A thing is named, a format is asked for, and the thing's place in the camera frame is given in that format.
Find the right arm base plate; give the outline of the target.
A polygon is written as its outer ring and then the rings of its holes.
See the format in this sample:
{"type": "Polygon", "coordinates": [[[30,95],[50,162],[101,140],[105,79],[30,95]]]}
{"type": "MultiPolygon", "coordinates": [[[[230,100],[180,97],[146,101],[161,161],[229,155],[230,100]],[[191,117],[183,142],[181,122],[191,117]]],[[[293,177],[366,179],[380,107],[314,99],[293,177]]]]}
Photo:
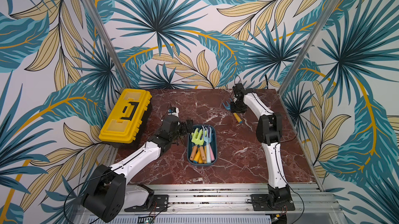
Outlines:
{"type": "Polygon", "coordinates": [[[246,202],[251,204],[254,211],[294,211],[295,205],[292,199],[279,200],[269,194],[253,194],[246,202]]]}

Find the teal fork yellow handle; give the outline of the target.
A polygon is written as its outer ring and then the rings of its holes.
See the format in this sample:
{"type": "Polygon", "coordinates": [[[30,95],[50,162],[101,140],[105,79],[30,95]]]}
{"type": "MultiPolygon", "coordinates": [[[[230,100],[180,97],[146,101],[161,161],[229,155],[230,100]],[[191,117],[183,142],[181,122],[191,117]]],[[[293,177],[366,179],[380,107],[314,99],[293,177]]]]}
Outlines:
{"type": "Polygon", "coordinates": [[[227,111],[230,111],[230,112],[234,115],[234,117],[236,118],[236,120],[237,120],[237,122],[238,122],[239,124],[242,123],[242,119],[239,117],[239,115],[238,115],[237,113],[233,113],[233,112],[231,111],[231,104],[230,104],[228,101],[222,102],[222,105],[224,106],[224,108],[225,108],[227,111]]]}

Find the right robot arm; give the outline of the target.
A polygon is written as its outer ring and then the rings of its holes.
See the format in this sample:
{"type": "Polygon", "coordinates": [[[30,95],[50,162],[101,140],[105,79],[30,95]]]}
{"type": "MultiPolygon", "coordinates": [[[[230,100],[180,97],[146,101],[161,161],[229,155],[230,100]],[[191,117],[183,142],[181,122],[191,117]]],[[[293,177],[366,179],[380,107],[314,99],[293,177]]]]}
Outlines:
{"type": "Polygon", "coordinates": [[[291,188],[286,180],[282,158],[282,116],[273,112],[259,98],[254,89],[244,88],[242,83],[233,86],[234,99],[231,101],[232,113],[245,113],[250,109],[258,119],[256,138],[264,149],[268,168],[268,194],[266,200],[255,200],[254,203],[267,205],[273,210],[282,208],[293,211],[295,206],[291,188]]]}

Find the green rake wooden handle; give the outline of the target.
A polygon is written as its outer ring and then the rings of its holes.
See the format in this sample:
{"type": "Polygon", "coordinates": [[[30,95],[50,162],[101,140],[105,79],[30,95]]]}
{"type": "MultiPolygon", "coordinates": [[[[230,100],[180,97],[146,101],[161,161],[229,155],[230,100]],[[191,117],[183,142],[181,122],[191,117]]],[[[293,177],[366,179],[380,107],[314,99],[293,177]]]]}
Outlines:
{"type": "Polygon", "coordinates": [[[205,148],[204,148],[203,130],[200,130],[199,128],[195,129],[194,134],[192,136],[192,142],[194,143],[197,150],[199,150],[200,157],[201,157],[203,163],[205,163],[206,162],[206,153],[205,153],[205,148]]]}
{"type": "Polygon", "coordinates": [[[190,161],[194,161],[197,152],[200,152],[201,158],[206,159],[204,151],[204,140],[203,140],[203,129],[196,128],[191,136],[191,142],[193,143],[192,152],[190,155],[190,161]]]}

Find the light blue fork pink handle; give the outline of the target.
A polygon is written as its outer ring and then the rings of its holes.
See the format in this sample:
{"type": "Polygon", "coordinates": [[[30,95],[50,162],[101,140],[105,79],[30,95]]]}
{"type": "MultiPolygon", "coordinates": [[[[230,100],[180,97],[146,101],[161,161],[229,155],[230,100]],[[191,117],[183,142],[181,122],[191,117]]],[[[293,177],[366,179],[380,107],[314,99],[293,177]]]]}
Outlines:
{"type": "Polygon", "coordinates": [[[210,151],[210,145],[209,145],[209,141],[210,141],[210,129],[209,127],[206,126],[202,126],[203,128],[203,134],[204,134],[204,142],[205,142],[205,148],[206,148],[206,163],[210,164],[211,163],[211,151],[210,151]]]}

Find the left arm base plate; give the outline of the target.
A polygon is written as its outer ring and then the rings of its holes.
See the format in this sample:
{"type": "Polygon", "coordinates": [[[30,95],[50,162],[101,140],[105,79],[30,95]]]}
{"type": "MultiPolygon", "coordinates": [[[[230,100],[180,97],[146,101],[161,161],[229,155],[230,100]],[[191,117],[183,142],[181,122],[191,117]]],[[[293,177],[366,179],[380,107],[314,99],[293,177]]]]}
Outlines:
{"type": "Polygon", "coordinates": [[[169,195],[151,195],[144,203],[132,203],[124,209],[124,212],[156,212],[160,213],[169,208],[169,195]]]}

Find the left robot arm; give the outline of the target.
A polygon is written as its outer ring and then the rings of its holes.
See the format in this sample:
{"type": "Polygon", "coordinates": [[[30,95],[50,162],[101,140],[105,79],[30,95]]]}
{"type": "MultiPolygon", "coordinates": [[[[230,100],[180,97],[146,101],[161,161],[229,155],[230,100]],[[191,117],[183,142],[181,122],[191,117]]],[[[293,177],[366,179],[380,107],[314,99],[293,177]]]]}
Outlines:
{"type": "Polygon", "coordinates": [[[101,165],[88,180],[81,205],[108,223],[120,211],[151,211],[156,207],[154,191],[138,184],[132,191],[126,187],[132,178],[148,164],[166,153],[173,142],[193,130],[193,120],[180,121],[167,115],[161,127],[134,153],[111,166],[101,165]]]}

